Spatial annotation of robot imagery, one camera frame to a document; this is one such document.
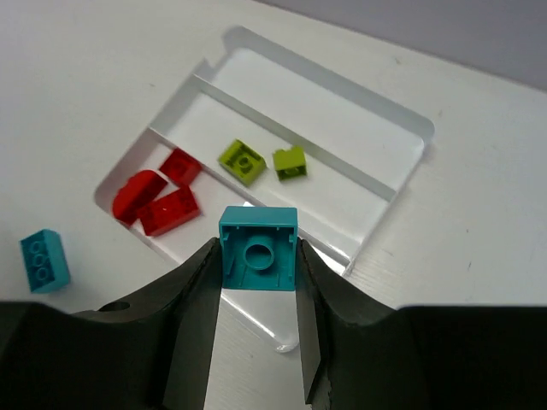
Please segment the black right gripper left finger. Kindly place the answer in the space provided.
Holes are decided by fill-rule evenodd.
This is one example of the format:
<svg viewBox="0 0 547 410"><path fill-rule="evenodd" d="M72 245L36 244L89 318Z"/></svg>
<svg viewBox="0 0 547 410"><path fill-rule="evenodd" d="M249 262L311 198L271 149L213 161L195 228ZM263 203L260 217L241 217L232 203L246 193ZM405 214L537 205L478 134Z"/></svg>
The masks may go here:
<svg viewBox="0 0 547 410"><path fill-rule="evenodd" d="M221 298L211 238L171 272L97 310L1 305L4 409L201 409Z"/></svg>

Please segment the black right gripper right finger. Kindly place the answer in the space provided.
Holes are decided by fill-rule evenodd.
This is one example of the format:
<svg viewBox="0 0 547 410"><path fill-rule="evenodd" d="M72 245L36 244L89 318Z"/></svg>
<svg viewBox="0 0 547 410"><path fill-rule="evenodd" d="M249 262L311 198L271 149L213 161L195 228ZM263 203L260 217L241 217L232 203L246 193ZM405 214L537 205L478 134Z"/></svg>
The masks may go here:
<svg viewBox="0 0 547 410"><path fill-rule="evenodd" d="M391 308L297 244L304 398L313 409L543 409L546 310Z"/></svg>

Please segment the blue lego brick long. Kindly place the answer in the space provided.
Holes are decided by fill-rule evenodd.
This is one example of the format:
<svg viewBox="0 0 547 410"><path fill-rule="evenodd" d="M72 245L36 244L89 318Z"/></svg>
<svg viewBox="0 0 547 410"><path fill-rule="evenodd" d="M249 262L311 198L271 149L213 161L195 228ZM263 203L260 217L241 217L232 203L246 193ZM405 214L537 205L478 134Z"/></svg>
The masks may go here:
<svg viewBox="0 0 547 410"><path fill-rule="evenodd" d="M71 282L61 236L50 229L20 240L27 282L33 294L58 291Z"/></svg>

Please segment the small teal lego brick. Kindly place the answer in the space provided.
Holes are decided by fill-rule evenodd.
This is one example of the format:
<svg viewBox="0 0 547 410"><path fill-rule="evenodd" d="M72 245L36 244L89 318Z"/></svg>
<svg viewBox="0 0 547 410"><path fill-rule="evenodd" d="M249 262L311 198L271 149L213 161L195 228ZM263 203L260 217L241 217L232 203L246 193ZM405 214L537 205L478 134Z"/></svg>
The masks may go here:
<svg viewBox="0 0 547 410"><path fill-rule="evenodd" d="M223 287L294 291L295 208L228 206L219 221Z"/></svg>

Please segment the red lego brick small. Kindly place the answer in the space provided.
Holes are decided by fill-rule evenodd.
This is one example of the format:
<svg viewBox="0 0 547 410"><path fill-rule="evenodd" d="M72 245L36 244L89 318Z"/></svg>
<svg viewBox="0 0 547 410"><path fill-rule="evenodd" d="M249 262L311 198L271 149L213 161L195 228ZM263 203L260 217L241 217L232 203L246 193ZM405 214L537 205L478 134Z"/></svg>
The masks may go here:
<svg viewBox="0 0 547 410"><path fill-rule="evenodd" d="M190 185L202 171L202 165L184 150L176 148L161 164L159 171L178 186Z"/></svg>

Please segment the green lego brick square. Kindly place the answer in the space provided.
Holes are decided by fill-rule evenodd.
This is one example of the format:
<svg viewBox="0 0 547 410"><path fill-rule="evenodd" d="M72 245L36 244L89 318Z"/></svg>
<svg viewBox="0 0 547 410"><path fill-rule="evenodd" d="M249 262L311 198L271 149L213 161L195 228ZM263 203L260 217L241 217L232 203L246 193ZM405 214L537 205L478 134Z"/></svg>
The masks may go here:
<svg viewBox="0 0 547 410"><path fill-rule="evenodd" d="M279 181L307 175L305 154L300 146L274 151L273 166Z"/></svg>

